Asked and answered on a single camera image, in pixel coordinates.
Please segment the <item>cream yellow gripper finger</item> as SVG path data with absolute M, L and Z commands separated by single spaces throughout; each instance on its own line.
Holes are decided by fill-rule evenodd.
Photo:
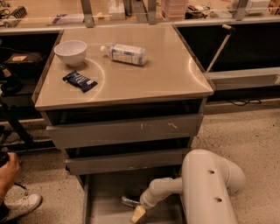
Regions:
M 133 224 L 139 224 L 146 216 L 146 209 L 143 206 L 137 206 L 130 218 Z

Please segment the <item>person's hand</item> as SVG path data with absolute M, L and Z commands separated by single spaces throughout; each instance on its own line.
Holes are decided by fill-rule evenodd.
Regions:
M 3 199 L 6 193 L 16 182 L 21 167 L 18 155 L 14 152 L 9 152 L 9 161 L 0 168 L 0 198 Z

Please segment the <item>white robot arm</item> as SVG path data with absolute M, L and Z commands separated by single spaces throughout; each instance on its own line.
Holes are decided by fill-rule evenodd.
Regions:
M 179 178 L 150 182 L 130 221 L 138 223 L 147 210 L 176 193 L 181 196 L 187 224 L 238 224 L 230 198 L 245 185 L 239 165 L 209 150 L 192 150 L 183 160 Z

